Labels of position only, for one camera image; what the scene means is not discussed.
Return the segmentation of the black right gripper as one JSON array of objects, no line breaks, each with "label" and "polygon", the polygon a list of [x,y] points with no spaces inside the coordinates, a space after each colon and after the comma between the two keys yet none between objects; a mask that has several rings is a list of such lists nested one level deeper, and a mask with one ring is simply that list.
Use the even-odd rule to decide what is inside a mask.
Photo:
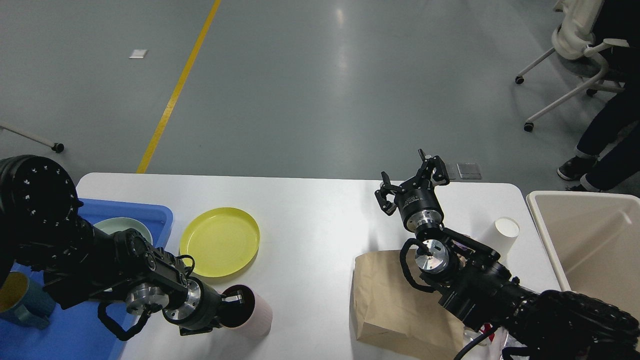
[{"label": "black right gripper", "polygon": [[398,209],[403,226],[410,233],[442,228],[444,212],[435,187],[448,186],[451,182],[447,166],[439,155],[427,155],[423,149],[418,149],[418,155],[422,164],[414,176],[414,188],[393,185],[388,173],[382,172],[382,182],[375,191],[382,212],[391,216]]}]

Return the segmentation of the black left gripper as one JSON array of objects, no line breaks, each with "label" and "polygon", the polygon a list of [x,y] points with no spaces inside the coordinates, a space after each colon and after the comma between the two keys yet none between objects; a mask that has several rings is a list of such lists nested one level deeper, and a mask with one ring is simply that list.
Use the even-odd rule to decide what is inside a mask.
[{"label": "black left gripper", "polygon": [[163,309],[162,316],[170,324],[178,326],[182,337],[206,334],[222,328],[218,314],[222,302],[242,305],[243,295],[221,296],[198,278],[190,277],[187,280],[185,301],[175,309]]}]

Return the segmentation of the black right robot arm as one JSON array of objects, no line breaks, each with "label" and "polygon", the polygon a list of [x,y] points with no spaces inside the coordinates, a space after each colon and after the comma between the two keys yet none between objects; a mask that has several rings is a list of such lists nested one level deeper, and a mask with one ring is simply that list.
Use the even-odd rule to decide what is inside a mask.
[{"label": "black right robot arm", "polygon": [[630,313],[578,292],[531,291],[499,262],[498,251],[446,228],[435,194],[435,187],[450,184],[446,164],[422,149],[418,154],[422,163],[413,177],[395,185],[382,171],[374,194],[380,209],[387,215],[398,211],[405,230],[414,234],[398,255],[410,286],[439,293],[439,305],[475,332],[490,325],[457,360],[500,328],[519,342],[502,349],[505,360],[639,358],[639,321]]}]

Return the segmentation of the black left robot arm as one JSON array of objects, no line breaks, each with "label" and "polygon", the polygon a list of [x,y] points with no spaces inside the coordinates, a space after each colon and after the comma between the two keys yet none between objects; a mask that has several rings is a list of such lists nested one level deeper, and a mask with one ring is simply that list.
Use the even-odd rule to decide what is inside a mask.
[{"label": "black left robot arm", "polygon": [[0,182],[1,281],[13,264],[43,272],[44,291],[62,309],[97,301],[98,319],[121,341],[158,312],[183,337],[209,333],[249,301],[242,289],[219,294],[192,275],[185,255],[134,228],[106,234],[89,223],[71,176],[50,158],[2,159]]}]

